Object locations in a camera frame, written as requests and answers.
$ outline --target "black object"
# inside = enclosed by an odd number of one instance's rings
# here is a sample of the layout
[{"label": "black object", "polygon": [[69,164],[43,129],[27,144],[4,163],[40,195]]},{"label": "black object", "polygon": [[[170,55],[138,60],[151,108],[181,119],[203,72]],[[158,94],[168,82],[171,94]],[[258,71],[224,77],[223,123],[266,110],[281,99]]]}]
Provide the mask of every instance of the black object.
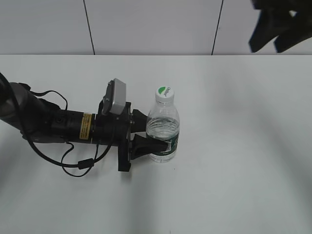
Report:
[{"label": "black object", "polygon": [[[112,80],[109,87],[114,87],[114,82]],[[110,102],[114,101],[114,94],[109,92],[109,87],[105,97],[109,96],[110,100],[107,98],[107,103],[100,102],[97,114],[89,114],[62,110],[54,103],[38,99],[34,94],[41,96],[43,93],[32,92],[26,84],[9,83],[0,73],[0,100],[2,100],[0,119],[19,129],[33,150],[55,165],[79,169],[91,168],[103,159],[113,145],[118,147],[118,170],[128,172],[131,159],[165,151],[168,145],[163,141],[150,140],[138,135],[131,140],[131,133],[146,131],[147,117],[138,110],[131,113],[129,102],[125,103],[120,115],[110,113],[106,106],[112,106]],[[120,102],[113,104],[120,107]],[[107,110],[105,115],[101,113],[104,109]],[[99,158],[86,159],[78,164],[64,164],[47,157],[34,145],[34,143],[66,142],[102,144],[108,147]]]},{"label": "black object", "polygon": [[252,0],[252,3],[254,9],[261,10],[249,41],[253,53],[275,37],[278,53],[312,37],[311,0]]}]

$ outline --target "water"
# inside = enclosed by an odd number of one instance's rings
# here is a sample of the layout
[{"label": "water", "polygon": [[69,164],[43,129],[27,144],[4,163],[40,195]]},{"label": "water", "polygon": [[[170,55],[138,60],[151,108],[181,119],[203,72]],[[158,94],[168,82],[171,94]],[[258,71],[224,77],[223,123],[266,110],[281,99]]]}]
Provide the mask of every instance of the water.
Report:
[{"label": "water", "polygon": [[169,117],[158,117],[151,119],[146,126],[148,137],[166,141],[168,148],[165,152],[150,154],[156,162],[168,162],[176,155],[180,124],[177,120]]}]

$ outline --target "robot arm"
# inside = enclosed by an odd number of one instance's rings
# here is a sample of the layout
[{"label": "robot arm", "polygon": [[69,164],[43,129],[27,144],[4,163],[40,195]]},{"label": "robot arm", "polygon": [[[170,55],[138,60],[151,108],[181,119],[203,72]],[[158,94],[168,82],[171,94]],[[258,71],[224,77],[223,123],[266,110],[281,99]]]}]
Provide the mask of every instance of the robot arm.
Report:
[{"label": "robot arm", "polygon": [[96,160],[90,158],[78,164],[63,164],[45,156],[34,143],[78,142],[118,147],[118,170],[128,172],[131,160],[162,152],[167,143],[131,133],[145,132],[147,117],[138,110],[131,113],[126,102],[126,84],[118,79],[109,82],[106,94],[96,114],[60,109],[54,103],[37,98],[38,93],[22,83],[9,83],[0,73],[0,119],[20,130],[24,139],[42,158],[67,168],[91,168]]}]

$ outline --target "white bottle cap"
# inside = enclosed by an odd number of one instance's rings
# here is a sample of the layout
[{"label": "white bottle cap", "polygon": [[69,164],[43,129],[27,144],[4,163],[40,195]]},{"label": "white bottle cap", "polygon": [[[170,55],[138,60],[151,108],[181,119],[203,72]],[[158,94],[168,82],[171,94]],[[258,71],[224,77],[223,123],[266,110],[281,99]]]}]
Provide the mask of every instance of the white bottle cap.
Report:
[{"label": "white bottle cap", "polygon": [[156,90],[156,101],[168,103],[174,101],[175,92],[169,86],[161,86]]}]

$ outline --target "black cable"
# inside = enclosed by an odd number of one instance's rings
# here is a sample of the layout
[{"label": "black cable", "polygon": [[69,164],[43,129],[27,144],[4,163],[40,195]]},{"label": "black cable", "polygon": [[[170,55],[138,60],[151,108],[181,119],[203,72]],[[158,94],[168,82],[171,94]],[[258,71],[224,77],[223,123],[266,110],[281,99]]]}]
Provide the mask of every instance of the black cable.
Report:
[{"label": "black cable", "polygon": [[15,112],[16,112],[16,115],[19,119],[19,122],[20,122],[20,126],[21,126],[21,130],[22,132],[24,133],[24,136],[26,138],[26,140],[28,141],[28,144],[30,145],[30,147],[40,156],[42,157],[43,159],[47,160],[48,162],[54,164],[54,165],[57,165],[57,166],[60,166],[60,167],[67,167],[67,168],[76,168],[78,167],[78,164],[65,164],[65,163],[60,163],[58,161],[55,161],[49,157],[47,157],[45,154],[43,154],[36,146],[35,144],[33,143],[33,141],[31,140],[30,136],[28,135],[28,132],[26,130],[26,127],[25,127],[25,124],[24,124],[24,120],[23,120],[23,117],[22,117],[22,114],[21,114],[21,111],[20,111],[20,106],[18,104],[18,101],[16,100],[16,97],[15,97],[15,94],[14,94],[14,91],[10,85],[10,83],[8,82],[8,80],[4,77],[4,75],[2,75],[2,73],[0,73],[0,80],[2,81],[2,83],[5,85],[6,87],[6,91],[8,92],[12,102],[13,102],[13,105],[14,105],[14,108],[15,108]]},{"label": "black cable", "polygon": [[94,163],[99,162],[100,160],[102,160],[107,155],[108,151],[111,149],[111,147],[113,145],[114,137],[115,137],[115,123],[113,122],[113,133],[112,133],[111,141],[107,145],[105,151],[100,155],[100,157],[95,158]]},{"label": "black cable", "polygon": [[33,92],[33,91],[30,91],[33,95],[37,96],[37,97],[43,97],[44,95],[47,95],[48,93],[56,93],[58,95],[61,96],[62,99],[64,99],[64,101],[66,102],[66,106],[65,106],[65,111],[67,111],[67,108],[68,108],[68,101],[67,99],[62,95],[60,94],[59,92],[57,91],[54,91],[54,90],[48,90],[48,91],[45,91],[43,93],[36,93],[36,92]]},{"label": "black cable", "polygon": [[[66,164],[66,163],[62,163],[64,157],[65,157],[69,152],[71,152],[71,151],[74,149],[74,145],[73,145],[72,143],[70,143],[70,142],[67,142],[67,144],[72,145],[72,147],[71,147],[68,151],[65,152],[65,154],[64,154],[63,157],[62,157],[61,162],[55,161],[55,160],[53,160],[53,159],[47,157],[44,153],[42,153],[42,152],[35,146],[35,144],[33,143],[32,139],[30,138],[30,136],[29,136],[29,134],[28,134],[28,132],[27,132],[27,130],[26,130],[26,127],[25,127],[25,124],[24,124],[24,119],[23,119],[22,113],[21,113],[21,111],[20,111],[20,106],[19,106],[19,104],[18,104],[18,101],[17,101],[17,99],[16,99],[16,97],[15,97],[15,93],[14,93],[14,91],[13,91],[13,89],[12,89],[12,87],[11,87],[9,81],[4,77],[4,75],[3,75],[2,73],[0,73],[0,80],[1,80],[2,83],[5,85],[6,91],[8,92],[8,94],[9,94],[9,96],[10,96],[12,102],[13,102],[16,115],[17,115],[17,117],[18,117],[18,119],[19,119],[19,122],[20,122],[21,130],[22,130],[22,132],[24,133],[24,136],[25,136],[25,138],[26,138],[28,144],[30,145],[30,147],[31,147],[40,157],[42,157],[43,159],[47,160],[48,162],[50,162],[50,163],[52,163],[52,164],[54,164],[54,165],[57,165],[57,166],[62,167],[62,169],[63,169],[67,174],[69,174],[70,176],[82,177],[82,176],[86,175],[86,174],[91,170],[91,168],[93,167],[94,163],[99,162],[101,159],[103,159],[103,158],[107,155],[108,151],[111,149],[112,144],[113,144],[113,142],[114,142],[114,137],[115,137],[115,123],[113,123],[114,126],[113,126],[113,134],[112,134],[111,141],[110,141],[110,143],[107,145],[105,151],[101,154],[101,156],[100,156],[99,158],[97,158],[97,155],[98,155],[98,144],[97,144],[96,155],[95,155],[95,158],[94,158],[94,159],[91,158],[91,160],[93,160],[93,164],[89,167],[89,169],[88,169],[84,174],[82,174],[82,175],[75,176],[75,175],[73,175],[73,174],[70,174],[70,173],[67,172],[64,168],[80,168],[80,169],[81,169],[81,168],[86,168],[86,167],[85,167],[86,161],[88,161],[89,159],[80,161],[80,162],[78,162],[78,164]],[[54,93],[59,94],[58,92],[53,91],[53,90],[49,90],[49,91],[46,91],[46,92],[44,92],[44,93],[47,94],[47,93],[49,93],[49,92],[54,92]],[[61,94],[59,94],[59,95],[66,101],[66,109],[67,109],[67,106],[68,106],[67,100],[66,100]]]},{"label": "black cable", "polygon": [[[69,152],[71,152],[71,151],[74,149],[74,145],[73,145],[72,143],[66,142],[66,144],[69,144],[69,145],[71,145],[72,147],[64,153],[64,155],[63,155],[63,157],[62,157],[62,159],[61,159],[61,161],[60,161],[61,163],[63,163],[63,160],[64,160],[65,156],[66,156]],[[97,156],[98,156],[98,144],[97,144],[97,150],[96,150],[96,155],[94,156],[94,160],[97,158]],[[71,174],[70,172],[68,172],[64,167],[62,167],[63,171],[64,171],[66,174],[68,174],[68,175],[70,175],[70,176],[72,176],[72,177],[83,177],[83,176],[85,176],[86,174],[89,173],[89,171],[91,170],[91,168],[92,168],[92,167],[89,167],[89,168],[85,171],[85,173],[83,173],[83,174],[81,174],[81,175],[74,175],[74,174]]]}]

